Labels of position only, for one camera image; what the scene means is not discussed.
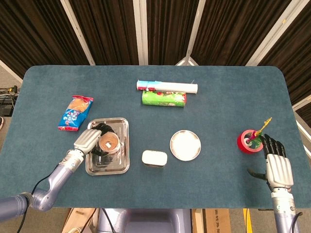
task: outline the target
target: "blue snack wrapper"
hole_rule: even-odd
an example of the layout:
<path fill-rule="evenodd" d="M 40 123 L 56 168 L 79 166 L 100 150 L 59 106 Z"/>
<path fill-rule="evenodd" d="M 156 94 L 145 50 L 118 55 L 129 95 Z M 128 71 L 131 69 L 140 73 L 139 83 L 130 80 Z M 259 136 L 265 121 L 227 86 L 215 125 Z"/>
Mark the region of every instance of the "blue snack wrapper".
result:
<path fill-rule="evenodd" d="M 73 100 L 58 124 L 59 130 L 78 131 L 93 103 L 93 98 L 90 97 L 72 96 L 72 98 Z"/>

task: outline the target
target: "round plate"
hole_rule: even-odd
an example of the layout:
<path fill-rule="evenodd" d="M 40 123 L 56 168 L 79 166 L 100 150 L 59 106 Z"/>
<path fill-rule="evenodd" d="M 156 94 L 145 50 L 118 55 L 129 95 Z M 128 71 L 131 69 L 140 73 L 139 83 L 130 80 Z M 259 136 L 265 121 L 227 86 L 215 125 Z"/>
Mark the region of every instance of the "round plate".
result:
<path fill-rule="evenodd" d="M 195 159 L 201 151 L 199 137 L 188 130 L 176 132 L 170 141 L 170 148 L 173 155 L 182 161 Z"/>

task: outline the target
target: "table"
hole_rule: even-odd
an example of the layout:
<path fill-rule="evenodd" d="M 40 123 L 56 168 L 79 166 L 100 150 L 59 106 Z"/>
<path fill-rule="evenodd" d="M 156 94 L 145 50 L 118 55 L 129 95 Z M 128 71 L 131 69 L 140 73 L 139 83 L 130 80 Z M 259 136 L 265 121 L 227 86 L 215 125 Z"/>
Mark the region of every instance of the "table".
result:
<path fill-rule="evenodd" d="M 142 105 L 138 79 L 194 80 L 198 94 L 188 94 L 184 108 Z M 93 97 L 94 103 L 79 132 L 60 132 L 57 125 L 71 95 Z M 284 77 L 276 67 L 32 67 L 0 154 L 0 198 L 31 190 L 73 148 L 91 120 L 107 117 L 129 122 L 129 170 L 93 177 L 83 163 L 61 190 L 56 207 L 271 208 L 266 183 L 246 171 L 265 171 L 263 152 L 243 154 L 236 144 L 241 132 L 259 129 L 269 117 L 273 119 L 264 132 L 287 150 L 296 206 L 311 207 L 311 172 Z M 190 162 L 177 160 L 169 148 L 171 136 L 182 129 L 195 132 L 202 144 Z M 166 152 L 166 166 L 144 166 L 144 150 Z"/>

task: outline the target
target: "stainless steel tray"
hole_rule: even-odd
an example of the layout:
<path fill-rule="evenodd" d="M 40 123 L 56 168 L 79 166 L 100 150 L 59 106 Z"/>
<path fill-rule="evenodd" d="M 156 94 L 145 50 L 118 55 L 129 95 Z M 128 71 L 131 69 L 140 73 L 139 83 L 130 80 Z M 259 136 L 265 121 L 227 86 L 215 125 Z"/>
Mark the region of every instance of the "stainless steel tray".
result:
<path fill-rule="evenodd" d="M 125 173 L 130 167 L 128 122 L 125 118 L 101 118 L 92 120 L 87 128 L 99 123 L 109 125 L 120 139 L 121 147 L 118 152 L 106 156 L 86 155 L 86 172 L 91 176 L 113 175 Z"/>

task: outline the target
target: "robotic arm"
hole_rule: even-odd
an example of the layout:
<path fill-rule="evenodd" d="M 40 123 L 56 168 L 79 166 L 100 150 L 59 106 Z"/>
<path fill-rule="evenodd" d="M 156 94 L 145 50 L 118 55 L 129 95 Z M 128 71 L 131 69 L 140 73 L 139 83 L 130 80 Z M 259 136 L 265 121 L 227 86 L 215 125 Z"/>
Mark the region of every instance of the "robotic arm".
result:
<path fill-rule="evenodd" d="M 266 174 L 248 169 L 250 175 L 267 181 L 271 190 L 277 233 L 299 233 L 296 207 L 291 188 L 294 184 L 292 167 L 286 158 L 284 146 L 265 134 L 260 136 L 266 159 Z"/>
<path fill-rule="evenodd" d="M 28 206 L 40 211 L 51 209 L 59 191 L 83 162 L 84 156 L 95 147 L 101 134 L 101 130 L 89 129 L 79 136 L 74 143 L 74 149 L 67 152 L 48 177 L 49 190 L 35 188 L 32 193 L 21 193 L 1 199 L 0 222 L 24 214 Z"/>

